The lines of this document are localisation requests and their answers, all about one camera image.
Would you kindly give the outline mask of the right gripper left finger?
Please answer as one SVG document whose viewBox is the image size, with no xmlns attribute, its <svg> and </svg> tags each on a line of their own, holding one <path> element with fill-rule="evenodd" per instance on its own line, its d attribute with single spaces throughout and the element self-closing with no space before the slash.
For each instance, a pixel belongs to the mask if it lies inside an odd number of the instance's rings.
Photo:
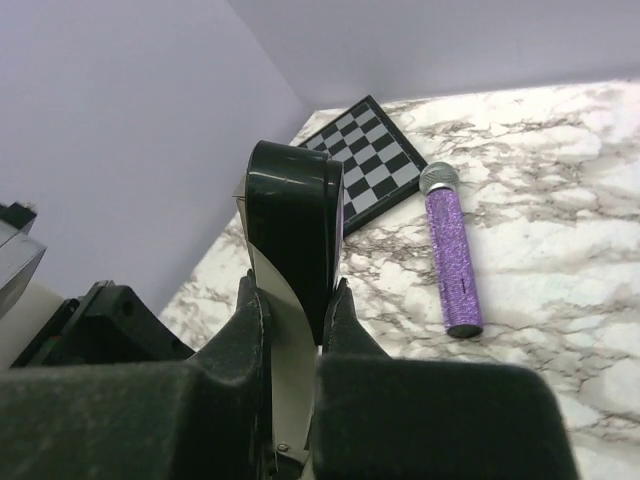
<svg viewBox="0 0 640 480">
<path fill-rule="evenodd" d="M 268 479 L 268 306 L 252 274 L 236 309 L 180 361 L 9 368 L 5 479 Z"/>
</svg>

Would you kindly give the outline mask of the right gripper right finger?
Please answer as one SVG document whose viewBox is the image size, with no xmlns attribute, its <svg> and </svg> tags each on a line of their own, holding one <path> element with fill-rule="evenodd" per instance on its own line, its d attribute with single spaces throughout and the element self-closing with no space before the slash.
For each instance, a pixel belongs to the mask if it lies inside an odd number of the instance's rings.
<svg viewBox="0 0 640 480">
<path fill-rule="evenodd" d="M 318 479 L 575 479 L 558 402 L 514 365 L 399 359 L 341 282 L 324 321 L 311 429 Z"/>
</svg>

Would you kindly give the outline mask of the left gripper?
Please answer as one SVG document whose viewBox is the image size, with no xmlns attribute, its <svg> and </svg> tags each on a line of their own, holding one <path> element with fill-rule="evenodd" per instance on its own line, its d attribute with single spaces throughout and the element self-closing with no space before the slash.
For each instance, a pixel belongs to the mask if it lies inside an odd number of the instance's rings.
<svg viewBox="0 0 640 480">
<path fill-rule="evenodd" d="M 11 366 L 180 361 L 192 355 L 131 287 L 99 281 L 85 295 L 65 300 Z"/>
</svg>

